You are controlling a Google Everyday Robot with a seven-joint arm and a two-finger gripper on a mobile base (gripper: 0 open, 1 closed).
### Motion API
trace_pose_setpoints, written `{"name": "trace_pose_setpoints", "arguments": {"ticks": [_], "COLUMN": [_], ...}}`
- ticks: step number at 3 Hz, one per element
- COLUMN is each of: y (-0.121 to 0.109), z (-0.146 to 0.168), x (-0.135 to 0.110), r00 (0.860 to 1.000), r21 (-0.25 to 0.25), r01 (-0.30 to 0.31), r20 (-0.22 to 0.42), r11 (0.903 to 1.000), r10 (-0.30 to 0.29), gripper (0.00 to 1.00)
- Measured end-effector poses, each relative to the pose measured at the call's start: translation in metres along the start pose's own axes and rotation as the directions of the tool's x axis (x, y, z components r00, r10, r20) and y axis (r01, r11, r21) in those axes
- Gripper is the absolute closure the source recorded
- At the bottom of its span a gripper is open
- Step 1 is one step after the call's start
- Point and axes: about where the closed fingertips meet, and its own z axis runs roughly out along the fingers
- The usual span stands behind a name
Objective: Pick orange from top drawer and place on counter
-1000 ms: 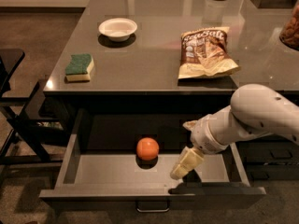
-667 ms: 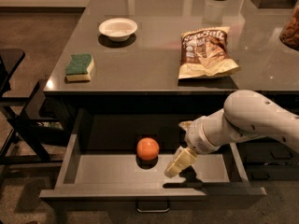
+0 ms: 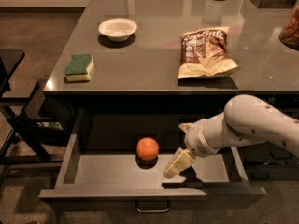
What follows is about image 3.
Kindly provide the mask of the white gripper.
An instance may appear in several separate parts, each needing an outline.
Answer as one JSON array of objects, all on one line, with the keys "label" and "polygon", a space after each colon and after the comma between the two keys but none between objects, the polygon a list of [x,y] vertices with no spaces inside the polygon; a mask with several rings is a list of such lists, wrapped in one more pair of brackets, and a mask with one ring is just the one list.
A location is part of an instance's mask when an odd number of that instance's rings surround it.
[{"label": "white gripper", "polygon": [[184,143],[186,149],[179,148],[171,161],[166,165],[163,176],[173,178],[180,172],[190,168],[194,163],[196,156],[206,157],[214,155],[217,149],[211,147],[204,136],[204,122],[206,119],[200,119],[194,123],[180,123],[178,128],[185,132]]}]

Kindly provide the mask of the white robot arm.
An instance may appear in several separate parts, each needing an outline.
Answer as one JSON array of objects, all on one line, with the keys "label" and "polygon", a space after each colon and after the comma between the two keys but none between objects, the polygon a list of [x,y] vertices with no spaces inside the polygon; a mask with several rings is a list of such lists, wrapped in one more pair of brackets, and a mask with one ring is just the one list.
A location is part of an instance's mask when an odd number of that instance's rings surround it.
[{"label": "white robot arm", "polygon": [[170,179],[188,169],[198,157],[225,147],[244,147],[269,142],[299,156],[299,122],[252,95],[237,95],[210,119],[181,123],[185,148],[178,149],[164,169]]}]

